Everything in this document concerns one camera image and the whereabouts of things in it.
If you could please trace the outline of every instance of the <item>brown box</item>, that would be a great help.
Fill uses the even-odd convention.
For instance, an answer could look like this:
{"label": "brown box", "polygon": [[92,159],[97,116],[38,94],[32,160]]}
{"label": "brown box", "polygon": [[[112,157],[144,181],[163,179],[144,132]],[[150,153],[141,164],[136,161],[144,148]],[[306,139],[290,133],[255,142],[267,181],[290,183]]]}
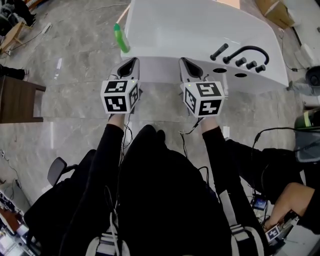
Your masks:
{"label": "brown box", "polygon": [[288,14],[287,7],[279,0],[255,0],[263,16],[280,28],[291,27],[295,22]]}

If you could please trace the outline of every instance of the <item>black faucet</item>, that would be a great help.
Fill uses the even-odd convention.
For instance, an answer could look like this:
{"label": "black faucet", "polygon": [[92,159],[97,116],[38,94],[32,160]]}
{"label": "black faucet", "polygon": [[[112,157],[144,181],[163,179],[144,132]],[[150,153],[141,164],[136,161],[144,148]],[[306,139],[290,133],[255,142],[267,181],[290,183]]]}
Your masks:
{"label": "black faucet", "polygon": [[241,47],[239,50],[235,51],[233,54],[231,54],[230,56],[228,57],[224,57],[223,58],[223,62],[225,64],[229,64],[230,61],[236,57],[237,55],[239,55],[240,53],[246,51],[246,50],[254,50],[254,51],[258,51],[260,53],[262,53],[264,56],[265,56],[265,61],[264,61],[264,64],[267,65],[269,63],[269,55],[268,53],[261,49],[260,47],[257,47],[257,46],[253,46],[253,45],[247,45],[247,46],[244,46],[244,47]]}

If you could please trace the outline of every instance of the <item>green bottle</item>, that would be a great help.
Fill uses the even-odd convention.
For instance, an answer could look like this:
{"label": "green bottle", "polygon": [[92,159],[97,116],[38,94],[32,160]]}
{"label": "green bottle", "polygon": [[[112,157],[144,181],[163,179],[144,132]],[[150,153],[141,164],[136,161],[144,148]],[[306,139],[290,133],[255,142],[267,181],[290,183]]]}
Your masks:
{"label": "green bottle", "polygon": [[113,30],[116,42],[120,49],[126,54],[130,51],[130,46],[125,33],[121,30],[118,23],[114,24]]}

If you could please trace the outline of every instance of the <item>gray marble floor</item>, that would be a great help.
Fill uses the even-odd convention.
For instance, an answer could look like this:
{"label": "gray marble floor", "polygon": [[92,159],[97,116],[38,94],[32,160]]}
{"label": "gray marble floor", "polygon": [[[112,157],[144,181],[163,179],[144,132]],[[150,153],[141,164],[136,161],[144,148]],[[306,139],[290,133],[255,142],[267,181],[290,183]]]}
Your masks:
{"label": "gray marble floor", "polygon": [[[126,6],[101,7],[129,2],[48,0],[34,11],[38,22],[30,33],[23,33],[22,40],[32,39],[49,22],[52,23],[50,31],[13,51],[11,57],[0,59],[3,65],[29,69],[29,81],[47,88],[43,95],[36,97],[35,114],[44,117],[43,123],[0,124],[0,149],[5,150],[10,165],[17,170],[31,203],[48,187],[48,169],[56,157],[62,157],[70,165],[78,164],[100,141],[108,118],[100,99],[101,81],[121,61],[113,25]],[[265,20],[254,0],[242,0],[241,9]],[[277,35],[282,34],[276,25],[267,22]],[[289,66],[299,67],[293,56],[298,42],[291,30],[287,29],[284,35],[284,58]],[[288,69],[287,73],[291,80],[304,75],[302,70],[293,73]],[[142,84],[142,90],[136,112],[130,117],[133,135],[144,125],[153,124],[166,132],[168,147],[182,153],[178,131],[189,130],[195,118],[188,116],[178,95],[179,85],[148,83]],[[232,139],[252,146],[262,129],[293,126],[301,114],[302,100],[293,92],[232,93],[218,121],[221,126],[230,127]],[[210,166],[199,130],[186,136],[185,142],[189,158],[196,167]],[[292,149],[293,146],[294,136],[290,131],[268,132],[257,144],[259,149]],[[2,180],[16,177],[2,158],[0,170]]]}

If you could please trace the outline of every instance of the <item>black shoe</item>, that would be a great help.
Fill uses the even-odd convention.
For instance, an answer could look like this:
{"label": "black shoe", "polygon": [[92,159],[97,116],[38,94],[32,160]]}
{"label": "black shoe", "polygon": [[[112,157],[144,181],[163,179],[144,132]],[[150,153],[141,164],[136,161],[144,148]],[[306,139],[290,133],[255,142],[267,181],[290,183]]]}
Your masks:
{"label": "black shoe", "polygon": [[159,141],[161,141],[163,143],[166,142],[166,134],[165,134],[164,130],[158,130],[156,132],[156,136],[157,136]]}

